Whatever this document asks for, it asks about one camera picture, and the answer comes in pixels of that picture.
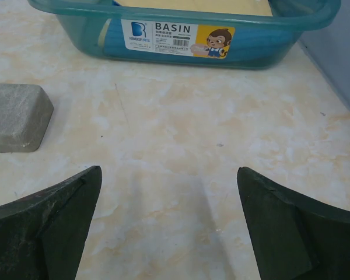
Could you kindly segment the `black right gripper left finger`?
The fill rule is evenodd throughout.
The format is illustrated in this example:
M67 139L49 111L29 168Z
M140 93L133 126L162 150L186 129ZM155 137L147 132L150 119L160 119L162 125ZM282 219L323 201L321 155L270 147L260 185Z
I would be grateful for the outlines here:
M92 166L0 206L0 279L75 279L101 177Z

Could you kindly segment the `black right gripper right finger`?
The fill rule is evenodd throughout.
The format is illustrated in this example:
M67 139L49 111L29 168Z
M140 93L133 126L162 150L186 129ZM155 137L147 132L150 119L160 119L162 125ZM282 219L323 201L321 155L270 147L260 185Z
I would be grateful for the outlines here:
M350 211L249 167L237 185L261 279L350 279Z

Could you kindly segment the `grey glasses case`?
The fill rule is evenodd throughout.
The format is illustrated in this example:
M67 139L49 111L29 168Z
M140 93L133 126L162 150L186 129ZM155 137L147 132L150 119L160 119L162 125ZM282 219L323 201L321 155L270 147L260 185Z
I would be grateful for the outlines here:
M53 111L41 86L0 83L0 153L38 150Z

